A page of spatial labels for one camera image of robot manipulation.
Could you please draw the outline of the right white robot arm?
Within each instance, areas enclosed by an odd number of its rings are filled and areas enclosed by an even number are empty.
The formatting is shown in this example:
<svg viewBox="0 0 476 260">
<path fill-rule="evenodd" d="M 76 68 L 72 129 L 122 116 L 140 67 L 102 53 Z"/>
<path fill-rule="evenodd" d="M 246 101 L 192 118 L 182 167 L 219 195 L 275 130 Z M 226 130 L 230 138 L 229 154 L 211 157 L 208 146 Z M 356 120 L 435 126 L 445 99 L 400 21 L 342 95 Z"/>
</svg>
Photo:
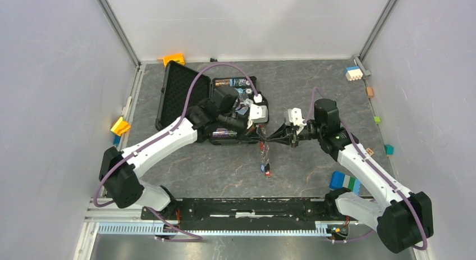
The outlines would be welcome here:
<svg viewBox="0 0 476 260">
<path fill-rule="evenodd" d="M 428 238 L 434 234 L 430 197 L 403 186 L 365 151 L 341 121 L 335 101 L 316 100 L 314 117 L 308 121 L 299 108 L 288 110 L 282 126 L 265 138 L 291 147 L 305 140 L 317 140 L 322 151 L 349 170 L 373 197 L 367 200 L 351 189 L 335 189 L 325 196 L 324 212 L 328 218 L 356 219 L 374 230 L 393 253 L 410 247 L 427 249 Z"/>
</svg>

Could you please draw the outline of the small blue block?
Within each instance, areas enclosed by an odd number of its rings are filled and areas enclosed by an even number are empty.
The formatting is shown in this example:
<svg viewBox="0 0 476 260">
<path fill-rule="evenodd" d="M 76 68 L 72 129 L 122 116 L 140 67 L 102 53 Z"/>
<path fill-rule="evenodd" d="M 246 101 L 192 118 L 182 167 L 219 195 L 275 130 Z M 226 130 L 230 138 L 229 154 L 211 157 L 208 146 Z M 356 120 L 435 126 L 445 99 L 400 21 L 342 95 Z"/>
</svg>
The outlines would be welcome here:
<svg viewBox="0 0 476 260">
<path fill-rule="evenodd" d="M 120 141 L 121 141 L 121 137 L 118 135 L 115 135 L 113 139 L 113 145 L 117 147 L 120 144 Z"/>
</svg>

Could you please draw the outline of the black poker chip case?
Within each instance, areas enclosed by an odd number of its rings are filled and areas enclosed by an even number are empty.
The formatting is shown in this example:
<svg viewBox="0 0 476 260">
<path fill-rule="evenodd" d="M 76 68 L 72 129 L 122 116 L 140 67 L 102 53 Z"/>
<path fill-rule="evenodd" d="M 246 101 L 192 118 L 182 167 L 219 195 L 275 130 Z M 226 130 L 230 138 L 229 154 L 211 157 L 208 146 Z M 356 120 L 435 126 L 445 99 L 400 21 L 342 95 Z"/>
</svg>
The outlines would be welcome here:
<svg viewBox="0 0 476 260">
<path fill-rule="evenodd" d="M 198 72 L 176 62 L 170 62 L 165 70 L 163 87 L 161 90 L 161 102 L 155 122 L 159 132 L 180 118 L 184 109 L 190 85 Z M 257 84 L 255 76 L 214 78 L 202 75 L 195 83 L 189 98 L 189 107 L 197 105 L 200 101 L 211 99 L 214 93 L 224 89 L 234 88 L 237 100 L 233 106 L 233 117 L 249 119 L 250 105 L 254 104 L 253 85 Z M 208 134 L 208 140 L 213 145 L 225 144 L 249 144 L 248 139 L 238 136 L 238 133 L 224 127 L 217 128 Z"/>
</svg>

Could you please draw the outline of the blue green brick stack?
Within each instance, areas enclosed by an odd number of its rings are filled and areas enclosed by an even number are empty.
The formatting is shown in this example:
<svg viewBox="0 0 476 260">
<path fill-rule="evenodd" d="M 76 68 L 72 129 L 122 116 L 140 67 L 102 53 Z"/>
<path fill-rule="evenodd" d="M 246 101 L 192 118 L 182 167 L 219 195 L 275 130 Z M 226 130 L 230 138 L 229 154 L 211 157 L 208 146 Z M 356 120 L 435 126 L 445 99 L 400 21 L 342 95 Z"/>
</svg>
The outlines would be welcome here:
<svg viewBox="0 0 476 260">
<path fill-rule="evenodd" d="M 335 171 L 330 180 L 329 188 L 332 190 L 337 190 L 340 188 L 348 188 L 354 194 L 359 195 L 360 193 L 361 182 L 360 180 L 346 175 L 340 171 Z"/>
</svg>

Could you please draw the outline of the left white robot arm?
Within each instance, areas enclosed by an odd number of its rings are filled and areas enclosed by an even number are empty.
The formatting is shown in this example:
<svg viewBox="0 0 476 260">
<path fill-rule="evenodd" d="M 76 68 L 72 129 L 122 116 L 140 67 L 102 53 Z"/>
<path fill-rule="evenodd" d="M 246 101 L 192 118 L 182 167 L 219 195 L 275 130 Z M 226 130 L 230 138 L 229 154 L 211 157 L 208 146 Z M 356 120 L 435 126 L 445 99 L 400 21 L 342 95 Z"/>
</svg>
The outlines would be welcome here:
<svg viewBox="0 0 476 260">
<path fill-rule="evenodd" d="M 208 139 L 218 128 L 237 133 L 239 139 L 255 133 L 258 124 L 268 121 L 268 102 L 262 94 L 245 101 L 248 111 L 236 112 L 239 101 L 235 88 L 218 88 L 210 98 L 188 107 L 172 124 L 146 140 L 119 151 L 110 147 L 103 153 L 100 186 L 118 208 L 139 204 L 155 210 L 162 219 L 176 213 L 176 203 L 164 188 L 145 185 L 140 178 L 154 165 L 178 149 Z"/>
</svg>

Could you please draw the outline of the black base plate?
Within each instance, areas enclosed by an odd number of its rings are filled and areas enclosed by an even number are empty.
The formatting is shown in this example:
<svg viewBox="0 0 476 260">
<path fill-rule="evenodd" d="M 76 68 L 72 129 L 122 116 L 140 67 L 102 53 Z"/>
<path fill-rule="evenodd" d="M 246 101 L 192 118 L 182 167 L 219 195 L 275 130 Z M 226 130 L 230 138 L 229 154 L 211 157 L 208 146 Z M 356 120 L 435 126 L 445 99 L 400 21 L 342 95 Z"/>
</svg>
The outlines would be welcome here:
<svg viewBox="0 0 476 260">
<path fill-rule="evenodd" d="M 181 198 L 159 212 L 182 230 L 312 230 L 316 222 L 354 218 L 331 213 L 323 198 Z"/>
</svg>

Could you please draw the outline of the small wooden cube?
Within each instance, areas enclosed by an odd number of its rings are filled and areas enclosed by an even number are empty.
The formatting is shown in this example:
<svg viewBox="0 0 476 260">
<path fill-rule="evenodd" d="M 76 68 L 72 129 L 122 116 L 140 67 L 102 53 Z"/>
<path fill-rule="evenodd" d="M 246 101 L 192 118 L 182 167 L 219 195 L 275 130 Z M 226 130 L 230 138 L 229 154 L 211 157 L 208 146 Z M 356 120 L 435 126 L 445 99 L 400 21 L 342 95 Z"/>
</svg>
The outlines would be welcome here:
<svg viewBox="0 0 476 260">
<path fill-rule="evenodd" d="M 372 87 L 370 86 L 366 87 L 366 93 L 369 99 L 374 97 L 374 91 Z"/>
</svg>

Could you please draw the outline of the teal cube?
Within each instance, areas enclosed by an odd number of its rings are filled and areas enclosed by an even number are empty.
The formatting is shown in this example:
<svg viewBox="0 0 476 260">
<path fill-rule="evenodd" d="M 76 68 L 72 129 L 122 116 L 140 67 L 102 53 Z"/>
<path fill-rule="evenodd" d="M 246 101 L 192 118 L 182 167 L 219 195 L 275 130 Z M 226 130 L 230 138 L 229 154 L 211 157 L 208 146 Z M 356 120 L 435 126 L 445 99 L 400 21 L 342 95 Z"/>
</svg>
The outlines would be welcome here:
<svg viewBox="0 0 476 260">
<path fill-rule="evenodd" d="M 386 155 L 387 156 L 391 156 L 394 154 L 394 147 L 393 145 L 391 144 L 385 144 L 384 145 L 384 149 L 385 149 L 385 152 L 386 152 Z"/>
</svg>

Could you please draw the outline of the red keyring carabiner with rings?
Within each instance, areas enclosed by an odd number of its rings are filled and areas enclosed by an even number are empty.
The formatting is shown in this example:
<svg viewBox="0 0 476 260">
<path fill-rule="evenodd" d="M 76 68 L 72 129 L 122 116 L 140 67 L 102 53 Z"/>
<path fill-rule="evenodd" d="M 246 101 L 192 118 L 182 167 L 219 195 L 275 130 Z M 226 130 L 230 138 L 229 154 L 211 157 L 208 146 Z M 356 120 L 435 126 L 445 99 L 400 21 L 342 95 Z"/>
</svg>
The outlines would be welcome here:
<svg viewBox="0 0 476 260">
<path fill-rule="evenodd" d="M 268 153 L 269 153 L 269 145 L 267 142 L 263 143 L 260 142 L 260 153 L 262 156 L 262 164 L 269 164 L 269 158 L 268 158 Z"/>
</svg>

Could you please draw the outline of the blue white toy block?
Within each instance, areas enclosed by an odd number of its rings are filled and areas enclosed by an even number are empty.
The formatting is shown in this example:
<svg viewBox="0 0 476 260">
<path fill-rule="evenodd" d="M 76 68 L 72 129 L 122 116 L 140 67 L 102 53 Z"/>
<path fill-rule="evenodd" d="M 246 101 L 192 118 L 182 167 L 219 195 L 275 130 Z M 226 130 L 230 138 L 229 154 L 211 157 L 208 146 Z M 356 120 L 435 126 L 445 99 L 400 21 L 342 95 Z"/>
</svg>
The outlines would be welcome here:
<svg viewBox="0 0 476 260">
<path fill-rule="evenodd" d="M 348 81 L 361 80 L 364 76 L 359 66 L 351 66 L 345 69 L 345 76 Z"/>
</svg>

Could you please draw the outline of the yellow orange toy block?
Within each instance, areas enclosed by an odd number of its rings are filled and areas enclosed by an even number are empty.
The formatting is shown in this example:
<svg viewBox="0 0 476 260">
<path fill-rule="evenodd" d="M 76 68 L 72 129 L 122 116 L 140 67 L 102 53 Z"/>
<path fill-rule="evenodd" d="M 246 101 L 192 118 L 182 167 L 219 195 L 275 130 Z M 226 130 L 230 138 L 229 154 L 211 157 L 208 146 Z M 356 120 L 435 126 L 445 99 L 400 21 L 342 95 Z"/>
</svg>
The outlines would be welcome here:
<svg viewBox="0 0 476 260">
<path fill-rule="evenodd" d="M 112 125 L 110 131 L 117 136 L 122 136 L 124 133 L 128 132 L 131 129 L 131 125 L 124 119 L 123 116 L 120 116 Z"/>
</svg>

